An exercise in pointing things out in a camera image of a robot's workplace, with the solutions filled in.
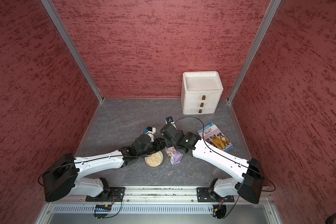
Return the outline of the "purple oats bag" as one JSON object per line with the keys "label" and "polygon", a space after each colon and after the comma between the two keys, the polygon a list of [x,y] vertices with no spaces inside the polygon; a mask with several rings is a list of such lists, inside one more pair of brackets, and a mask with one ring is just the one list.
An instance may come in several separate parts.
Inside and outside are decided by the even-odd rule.
{"label": "purple oats bag", "polygon": [[169,157],[169,159],[170,159],[170,163],[172,164],[172,165],[176,165],[176,164],[178,164],[178,163],[180,163],[181,162],[181,159],[182,159],[182,157],[183,157],[183,154],[182,153],[180,153],[179,151],[177,151],[176,149],[175,149],[175,147],[166,147],[165,148],[165,152],[166,152],[166,154],[168,155],[168,157]]}

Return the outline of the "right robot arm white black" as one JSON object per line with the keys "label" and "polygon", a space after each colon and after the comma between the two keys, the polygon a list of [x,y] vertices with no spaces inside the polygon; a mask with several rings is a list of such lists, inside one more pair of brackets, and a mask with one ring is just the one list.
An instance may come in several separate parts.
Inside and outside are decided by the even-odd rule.
{"label": "right robot arm white black", "polygon": [[161,130],[166,146],[174,147],[181,153],[191,152],[192,156],[204,160],[226,172],[228,179],[214,179],[207,189],[208,197],[219,202],[228,196],[238,195],[244,200],[258,204],[267,180],[259,160],[249,161],[235,157],[208,144],[202,137],[192,132],[184,134],[174,125],[167,124]]}

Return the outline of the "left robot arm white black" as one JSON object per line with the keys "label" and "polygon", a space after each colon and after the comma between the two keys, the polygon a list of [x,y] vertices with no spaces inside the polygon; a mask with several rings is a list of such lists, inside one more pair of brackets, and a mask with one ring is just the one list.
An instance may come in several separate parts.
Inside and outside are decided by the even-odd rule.
{"label": "left robot arm white black", "polygon": [[142,134],[132,145],[111,153],[89,157],[65,154],[40,176],[43,180],[45,201],[54,202],[68,195],[83,195],[93,201],[104,201],[108,199],[110,192],[107,180],[90,179],[89,175],[130,166],[140,158],[163,150],[165,146],[163,138],[156,138],[153,134]]}

